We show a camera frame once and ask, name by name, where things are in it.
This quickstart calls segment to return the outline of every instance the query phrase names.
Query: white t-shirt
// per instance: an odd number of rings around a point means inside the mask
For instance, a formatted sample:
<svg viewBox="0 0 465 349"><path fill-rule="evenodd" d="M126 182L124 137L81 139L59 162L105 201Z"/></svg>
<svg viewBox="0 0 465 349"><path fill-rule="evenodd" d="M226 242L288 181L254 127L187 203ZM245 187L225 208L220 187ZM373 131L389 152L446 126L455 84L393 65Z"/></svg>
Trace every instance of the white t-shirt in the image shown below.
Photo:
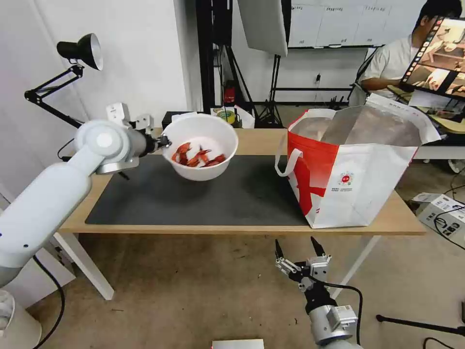
<svg viewBox="0 0 465 349"><path fill-rule="evenodd" d="M412 36L399 39L379 48L362 74L359 82L371 78L400 79L415 58L418 48L412 47ZM383 97L395 99L394 93L388 89L372 91Z"/></svg>

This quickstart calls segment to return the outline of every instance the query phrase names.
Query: desk lamp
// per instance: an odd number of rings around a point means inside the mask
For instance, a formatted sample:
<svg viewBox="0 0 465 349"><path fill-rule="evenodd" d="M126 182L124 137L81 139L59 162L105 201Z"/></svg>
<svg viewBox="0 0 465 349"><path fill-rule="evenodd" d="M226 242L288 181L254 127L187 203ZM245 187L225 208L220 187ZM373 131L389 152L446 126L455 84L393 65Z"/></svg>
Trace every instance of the desk lamp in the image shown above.
<svg viewBox="0 0 465 349"><path fill-rule="evenodd" d="M58 111L52 106L48 105L46 102L44 102L44 98L82 77L84 66L79 64L79 60L83 61L93 69L102 70L103 57L101 54L100 44L98 42L97 36L93 33L90 33L84 35L76 43L60 41L57 44L57 51L59 55L63 58L66 58L69 63L72 64L72 66L49 81L44 82L40 86L37 86L35 89L26 91L24 93L24 97L29 102L41 107L42 109L45 109L47 112L59 117L63 121L69 123L71 126L79 128L82 125L82 122L74 119L69 115L63 114L61 111ZM63 82L62 84L49 86L56 80L61 79L69 73L73 73L75 76L70 80Z"/></svg>

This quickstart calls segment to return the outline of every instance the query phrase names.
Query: cardboard box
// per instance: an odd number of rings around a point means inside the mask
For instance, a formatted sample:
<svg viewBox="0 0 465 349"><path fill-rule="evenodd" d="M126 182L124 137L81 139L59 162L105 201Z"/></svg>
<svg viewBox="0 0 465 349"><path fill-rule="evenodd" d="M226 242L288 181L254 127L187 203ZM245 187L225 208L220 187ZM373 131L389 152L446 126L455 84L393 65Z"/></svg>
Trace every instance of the cardboard box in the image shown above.
<svg viewBox="0 0 465 349"><path fill-rule="evenodd" d="M421 193L412 201L420 203L417 210L420 222L465 247L465 205L434 193Z"/></svg>

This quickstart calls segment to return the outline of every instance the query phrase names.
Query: bag handle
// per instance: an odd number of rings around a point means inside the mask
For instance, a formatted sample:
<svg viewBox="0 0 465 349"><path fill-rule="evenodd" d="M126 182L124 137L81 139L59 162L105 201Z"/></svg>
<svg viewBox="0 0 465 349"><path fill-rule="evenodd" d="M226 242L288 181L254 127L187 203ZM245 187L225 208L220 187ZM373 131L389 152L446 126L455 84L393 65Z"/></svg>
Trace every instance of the bag handle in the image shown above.
<svg viewBox="0 0 465 349"><path fill-rule="evenodd" d="M279 142L279 146L278 146L278 151L276 152L276 155L275 155L275 170L278 176L280 177L287 177L288 175L290 175L292 171L294 170L295 164L297 163L297 159L303 157L304 155L304 153L302 153L300 150L294 149L291 155L289 156L286 169L284 170L284 172L281 172L281 170L278 167L278 163L279 163L279 158L281 157L281 151L282 151L282 147L284 146L285 139L286 139L286 136L283 136L281 138L281 141Z"/></svg>

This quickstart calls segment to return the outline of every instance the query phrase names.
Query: black lamp shade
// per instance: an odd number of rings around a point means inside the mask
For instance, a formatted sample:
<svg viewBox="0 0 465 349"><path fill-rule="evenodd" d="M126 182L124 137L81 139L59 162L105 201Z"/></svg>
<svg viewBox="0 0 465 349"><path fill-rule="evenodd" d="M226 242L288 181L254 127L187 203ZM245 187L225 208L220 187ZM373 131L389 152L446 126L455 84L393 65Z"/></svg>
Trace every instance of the black lamp shade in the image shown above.
<svg viewBox="0 0 465 349"><path fill-rule="evenodd" d="M91 68L103 69L100 44L93 33L84 35L77 43L60 41L57 51L63 58L81 60Z"/></svg>

